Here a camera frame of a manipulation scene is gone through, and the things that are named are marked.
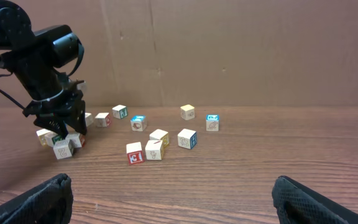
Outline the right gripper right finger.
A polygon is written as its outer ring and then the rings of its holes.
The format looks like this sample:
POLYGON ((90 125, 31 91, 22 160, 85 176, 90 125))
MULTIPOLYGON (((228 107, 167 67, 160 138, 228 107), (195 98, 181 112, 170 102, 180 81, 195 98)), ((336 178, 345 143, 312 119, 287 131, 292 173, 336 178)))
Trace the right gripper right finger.
POLYGON ((358 214, 287 177, 272 189, 280 224, 358 224, 358 214))

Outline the wooden block red three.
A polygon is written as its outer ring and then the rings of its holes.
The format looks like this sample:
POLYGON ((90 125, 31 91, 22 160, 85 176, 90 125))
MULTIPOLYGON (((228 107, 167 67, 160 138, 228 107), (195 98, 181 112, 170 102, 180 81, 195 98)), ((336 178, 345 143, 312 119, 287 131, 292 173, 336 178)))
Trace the wooden block red three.
POLYGON ((69 133, 65 139, 71 140, 74 148, 81 148, 85 145, 85 136, 81 133, 69 133))

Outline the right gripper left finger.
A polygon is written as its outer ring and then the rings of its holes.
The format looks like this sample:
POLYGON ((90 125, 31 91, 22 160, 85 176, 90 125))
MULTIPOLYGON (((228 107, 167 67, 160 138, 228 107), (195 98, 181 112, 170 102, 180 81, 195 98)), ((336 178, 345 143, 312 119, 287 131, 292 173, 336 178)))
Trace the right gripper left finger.
POLYGON ((61 173, 0 205, 0 224, 56 223, 71 220, 71 179, 61 173))

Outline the yellow top wooden block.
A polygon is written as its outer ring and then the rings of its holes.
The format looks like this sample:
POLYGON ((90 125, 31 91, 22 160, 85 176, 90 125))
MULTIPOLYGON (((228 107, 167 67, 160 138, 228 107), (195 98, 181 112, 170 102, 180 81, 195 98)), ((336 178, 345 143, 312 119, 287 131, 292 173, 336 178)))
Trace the yellow top wooden block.
POLYGON ((181 117, 184 120, 190 120, 195 117, 195 107, 191 105, 184 105, 180 107, 181 117))

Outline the wooden block number two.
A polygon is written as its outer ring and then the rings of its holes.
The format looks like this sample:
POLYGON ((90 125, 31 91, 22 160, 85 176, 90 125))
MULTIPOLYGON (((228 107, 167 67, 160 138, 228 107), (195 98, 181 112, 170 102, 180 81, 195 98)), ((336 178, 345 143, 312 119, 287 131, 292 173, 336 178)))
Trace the wooden block number two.
POLYGON ((53 151, 57 159, 65 159, 73 156, 73 143, 69 139, 57 141, 53 151))

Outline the wooden block number four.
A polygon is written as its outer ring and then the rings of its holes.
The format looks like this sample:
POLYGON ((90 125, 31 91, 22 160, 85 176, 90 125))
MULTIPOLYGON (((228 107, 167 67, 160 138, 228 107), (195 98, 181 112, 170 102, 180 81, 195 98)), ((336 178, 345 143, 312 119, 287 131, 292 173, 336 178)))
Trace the wooden block number four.
POLYGON ((145 147, 145 155, 148 161, 161 161, 164 148, 162 140, 149 140, 145 147))

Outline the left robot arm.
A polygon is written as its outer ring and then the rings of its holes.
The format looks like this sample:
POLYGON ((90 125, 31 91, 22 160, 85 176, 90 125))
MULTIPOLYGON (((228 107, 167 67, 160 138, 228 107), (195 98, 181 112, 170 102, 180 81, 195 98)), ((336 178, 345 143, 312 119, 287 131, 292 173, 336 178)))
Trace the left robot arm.
POLYGON ((34 32, 27 13, 11 1, 0 0, 0 68, 15 75, 32 98, 27 106, 18 101, 24 116, 34 115, 34 124, 65 138, 67 127, 87 133, 81 81, 58 69, 74 60, 77 69, 85 53, 68 25, 34 32))

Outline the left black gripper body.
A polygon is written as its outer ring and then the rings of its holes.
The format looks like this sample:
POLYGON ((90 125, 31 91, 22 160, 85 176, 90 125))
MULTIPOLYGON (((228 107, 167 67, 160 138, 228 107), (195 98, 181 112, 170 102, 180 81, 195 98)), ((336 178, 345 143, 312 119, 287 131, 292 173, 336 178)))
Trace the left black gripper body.
POLYGON ((25 117, 35 115, 36 119, 34 120, 34 124, 36 126, 38 116, 67 116, 68 109, 73 104, 73 102, 75 100, 83 100, 83 92, 81 87, 84 84, 84 80, 77 80, 75 82, 70 81, 56 98, 52 98, 49 101, 45 100, 40 102, 33 100, 23 109, 22 113, 25 117))

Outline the wooden block far top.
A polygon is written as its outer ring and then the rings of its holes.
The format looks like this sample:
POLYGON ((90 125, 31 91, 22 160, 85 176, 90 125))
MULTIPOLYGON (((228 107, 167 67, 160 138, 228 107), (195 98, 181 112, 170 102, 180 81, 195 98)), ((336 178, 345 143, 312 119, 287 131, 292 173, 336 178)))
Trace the wooden block far top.
POLYGON ((112 115, 117 119, 122 119, 128 116, 127 107, 124 105, 117 105, 112 108, 112 115))

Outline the wooden block red thirteen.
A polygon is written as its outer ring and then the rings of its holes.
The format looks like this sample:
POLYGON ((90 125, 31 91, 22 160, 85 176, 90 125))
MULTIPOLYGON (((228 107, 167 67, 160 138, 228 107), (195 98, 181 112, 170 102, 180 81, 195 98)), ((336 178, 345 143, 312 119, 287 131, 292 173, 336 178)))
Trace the wooden block red thirteen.
POLYGON ((141 142, 133 142, 126 145, 127 160, 130 165, 144 162, 141 142))

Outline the wooden block yellow side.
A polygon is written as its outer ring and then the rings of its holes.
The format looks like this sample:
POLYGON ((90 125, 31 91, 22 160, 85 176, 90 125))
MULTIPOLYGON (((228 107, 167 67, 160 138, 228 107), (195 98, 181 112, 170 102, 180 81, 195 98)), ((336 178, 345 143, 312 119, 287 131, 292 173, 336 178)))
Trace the wooden block yellow side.
POLYGON ((156 129, 149 135, 150 140, 161 140, 163 142, 163 148, 169 145, 169 133, 162 129, 156 129))

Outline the wooden block blue side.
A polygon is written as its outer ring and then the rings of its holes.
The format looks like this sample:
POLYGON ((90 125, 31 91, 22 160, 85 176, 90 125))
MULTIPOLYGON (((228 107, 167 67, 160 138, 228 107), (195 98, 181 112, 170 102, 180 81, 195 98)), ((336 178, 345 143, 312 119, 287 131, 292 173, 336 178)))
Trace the wooden block blue side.
POLYGON ((94 122, 93 115, 91 113, 85 113, 85 123, 86 126, 91 126, 94 122))

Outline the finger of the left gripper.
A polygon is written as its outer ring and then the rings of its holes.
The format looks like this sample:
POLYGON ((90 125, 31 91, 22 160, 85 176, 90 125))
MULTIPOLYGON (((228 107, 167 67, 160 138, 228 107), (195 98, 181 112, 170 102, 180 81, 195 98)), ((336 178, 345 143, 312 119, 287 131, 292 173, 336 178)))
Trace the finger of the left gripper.
POLYGON ((86 135, 85 102, 83 100, 73 102, 68 109, 68 115, 65 116, 64 122, 76 132, 86 135))
POLYGON ((66 127, 66 123, 68 121, 67 116, 51 116, 51 117, 37 117, 37 126, 40 128, 47 129, 49 131, 53 131, 60 135, 62 138, 66 138, 68 135, 68 130, 66 127))

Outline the cardboard backdrop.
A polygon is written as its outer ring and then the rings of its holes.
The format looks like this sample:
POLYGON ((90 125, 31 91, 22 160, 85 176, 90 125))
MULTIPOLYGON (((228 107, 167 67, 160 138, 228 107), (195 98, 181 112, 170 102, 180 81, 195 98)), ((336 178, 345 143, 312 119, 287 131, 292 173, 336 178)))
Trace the cardboard backdrop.
POLYGON ((85 47, 88 106, 358 106, 358 1, 20 1, 85 47))

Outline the wooden block yellow edge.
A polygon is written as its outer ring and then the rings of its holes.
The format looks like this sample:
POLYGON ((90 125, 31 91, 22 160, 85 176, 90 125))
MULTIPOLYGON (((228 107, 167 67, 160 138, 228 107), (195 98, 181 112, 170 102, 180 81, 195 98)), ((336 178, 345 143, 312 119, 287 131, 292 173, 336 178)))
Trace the wooden block yellow edge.
POLYGON ((38 130, 36 133, 37 133, 37 137, 38 137, 38 139, 39 139, 41 145, 42 145, 42 146, 46 146, 46 145, 47 145, 47 140, 46 140, 45 136, 46 136, 48 133, 50 133, 50 131, 47 130, 47 129, 40 129, 40 130, 38 130))

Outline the plain wooden block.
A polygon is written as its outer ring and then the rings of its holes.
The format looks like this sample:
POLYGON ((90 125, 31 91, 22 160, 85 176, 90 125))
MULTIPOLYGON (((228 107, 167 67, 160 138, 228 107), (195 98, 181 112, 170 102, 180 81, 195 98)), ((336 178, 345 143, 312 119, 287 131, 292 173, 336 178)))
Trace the plain wooden block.
POLYGON ((96 122, 96 126, 100 128, 108 127, 111 124, 111 117, 109 113, 98 113, 94 120, 96 122))

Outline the wooden block blue H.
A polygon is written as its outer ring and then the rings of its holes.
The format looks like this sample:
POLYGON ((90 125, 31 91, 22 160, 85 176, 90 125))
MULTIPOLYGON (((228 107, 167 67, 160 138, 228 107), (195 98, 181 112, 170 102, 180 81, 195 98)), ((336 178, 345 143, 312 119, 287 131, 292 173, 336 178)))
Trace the wooden block blue H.
POLYGON ((178 145, 185 149, 193 149, 197 144, 197 132, 190 129, 182 129, 178 133, 178 145))

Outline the wooden block green edge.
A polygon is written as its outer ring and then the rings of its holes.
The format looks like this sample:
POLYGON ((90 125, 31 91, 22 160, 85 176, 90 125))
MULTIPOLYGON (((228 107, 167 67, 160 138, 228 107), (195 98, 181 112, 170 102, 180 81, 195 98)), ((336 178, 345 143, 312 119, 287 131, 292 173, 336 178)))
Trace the wooden block green edge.
POLYGON ((49 132, 45 135, 45 140, 48 146, 54 147, 55 143, 57 141, 61 141, 62 137, 61 135, 55 133, 55 132, 49 132))

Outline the blue top block right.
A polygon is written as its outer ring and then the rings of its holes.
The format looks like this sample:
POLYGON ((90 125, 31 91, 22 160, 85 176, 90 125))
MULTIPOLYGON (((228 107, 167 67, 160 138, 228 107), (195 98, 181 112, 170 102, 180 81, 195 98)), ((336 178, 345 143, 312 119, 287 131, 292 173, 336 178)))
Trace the blue top block right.
POLYGON ((219 131, 219 115, 207 114, 206 115, 206 130, 207 131, 219 131))

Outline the blue top wooden block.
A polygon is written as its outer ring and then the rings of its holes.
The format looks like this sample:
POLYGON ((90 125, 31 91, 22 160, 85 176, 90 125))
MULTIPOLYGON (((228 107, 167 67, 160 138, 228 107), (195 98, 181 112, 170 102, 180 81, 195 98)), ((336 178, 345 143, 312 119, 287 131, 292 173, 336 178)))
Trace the blue top wooden block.
POLYGON ((144 131, 147 127, 145 115, 135 115, 131 118, 131 128, 133 131, 144 131))

